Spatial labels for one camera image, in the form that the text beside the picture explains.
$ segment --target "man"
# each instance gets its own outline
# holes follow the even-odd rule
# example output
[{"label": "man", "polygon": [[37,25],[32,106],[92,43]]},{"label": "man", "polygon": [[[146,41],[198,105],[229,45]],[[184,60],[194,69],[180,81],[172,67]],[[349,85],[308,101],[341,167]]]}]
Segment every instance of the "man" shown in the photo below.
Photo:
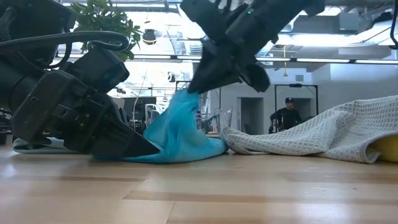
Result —
[{"label": "man", "polygon": [[271,115],[271,121],[277,120],[279,131],[288,130],[301,122],[299,112],[294,109],[294,101],[290,97],[285,99],[286,107]]}]

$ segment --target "wooden surface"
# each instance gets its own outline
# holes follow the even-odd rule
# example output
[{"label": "wooden surface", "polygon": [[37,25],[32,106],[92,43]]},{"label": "wooden surface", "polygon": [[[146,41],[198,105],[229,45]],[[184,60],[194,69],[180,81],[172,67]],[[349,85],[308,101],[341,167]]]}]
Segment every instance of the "wooden surface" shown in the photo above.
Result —
[{"label": "wooden surface", "polygon": [[396,224],[398,168],[224,155],[155,166],[0,150],[2,224]]}]

